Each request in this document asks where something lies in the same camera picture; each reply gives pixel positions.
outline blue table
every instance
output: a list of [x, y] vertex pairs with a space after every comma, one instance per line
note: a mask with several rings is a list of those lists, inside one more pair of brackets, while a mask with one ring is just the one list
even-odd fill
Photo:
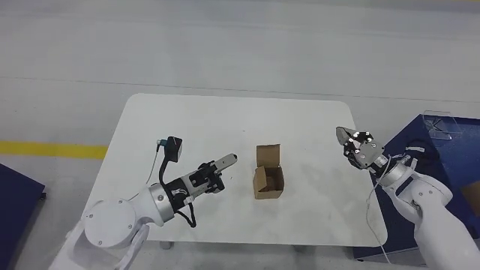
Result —
[[[385, 154], [401, 154], [407, 145], [426, 148], [425, 154], [417, 157], [418, 165], [415, 171], [438, 179], [452, 191], [453, 199], [446, 208], [465, 224], [474, 239], [478, 239], [480, 218], [474, 215], [461, 193], [461, 188], [480, 180], [480, 120], [455, 120], [462, 134], [452, 134], [451, 140], [434, 140], [430, 138], [422, 115], [419, 115], [385, 145]], [[417, 244], [413, 239], [414, 225], [398, 214], [390, 197], [381, 188], [376, 189], [376, 195], [388, 230], [385, 251], [394, 253], [416, 248]], [[353, 248], [353, 255], [357, 260], [369, 260], [368, 257], [380, 254], [380, 247]]]
[[0, 269], [6, 269], [45, 186], [0, 164]]

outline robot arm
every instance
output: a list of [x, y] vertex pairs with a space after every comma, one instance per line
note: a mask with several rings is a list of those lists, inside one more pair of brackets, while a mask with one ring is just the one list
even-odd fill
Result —
[[[235, 154], [203, 163], [199, 169], [168, 184], [163, 174], [168, 162], [178, 162], [182, 140], [173, 136], [158, 143], [165, 149], [157, 184], [143, 188], [131, 199], [96, 202], [84, 212], [57, 254], [50, 269], [129, 269], [149, 234], [148, 223], [162, 227], [175, 214], [196, 226], [192, 202], [204, 193], [224, 189], [221, 172], [237, 161]], [[179, 211], [190, 206], [192, 220]]]
[[[383, 155], [383, 146], [368, 132], [337, 127], [337, 139], [349, 162], [357, 169], [368, 169], [400, 215], [415, 224], [415, 241], [431, 269], [479, 268], [479, 249], [464, 224], [445, 208], [452, 192], [444, 184], [415, 172], [415, 159], [406, 166], [409, 155], [389, 163], [391, 158]], [[408, 178], [412, 181], [398, 194]]]

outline cardboard box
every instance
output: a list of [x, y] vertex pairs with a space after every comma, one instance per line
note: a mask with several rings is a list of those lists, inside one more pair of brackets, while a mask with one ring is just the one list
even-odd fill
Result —
[[470, 204], [475, 216], [480, 216], [480, 181], [462, 187], [462, 194]]
[[253, 191], [256, 200], [280, 197], [284, 191], [284, 173], [280, 166], [280, 144], [256, 147]]

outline floor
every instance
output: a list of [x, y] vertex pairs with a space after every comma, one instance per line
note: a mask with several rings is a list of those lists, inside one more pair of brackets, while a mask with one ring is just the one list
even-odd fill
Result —
[[[387, 142], [425, 110], [480, 117], [480, 7], [439, 0], [1, 0], [0, 140], [107, 145], [159, 94], [347, 103]], [[0, 155], [49, 199], [15, 269], [46, 269], [99, 160]], [[408, 269], [339, 247], [146, 244], [133, 269]]]

